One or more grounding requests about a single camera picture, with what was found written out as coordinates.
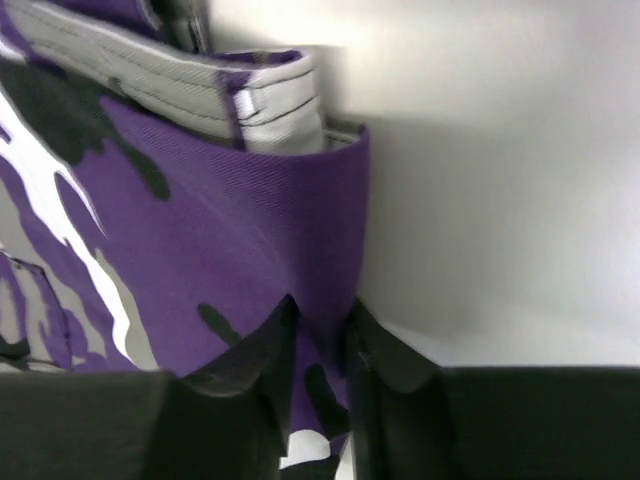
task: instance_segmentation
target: gray fabric trim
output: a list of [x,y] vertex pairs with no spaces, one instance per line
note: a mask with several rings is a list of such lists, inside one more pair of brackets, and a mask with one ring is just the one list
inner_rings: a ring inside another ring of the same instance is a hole
[[[174,0],[194,18],[201,0]],[[327,145],[311,55],[281,65],[245,65],[189,54],[41,0],[5,0],[16,28],[40,55],[126,95],[194,132],[223,141],[239,123],[247,149],[304,154]],[[235,112],[221,73],[246,73]]]

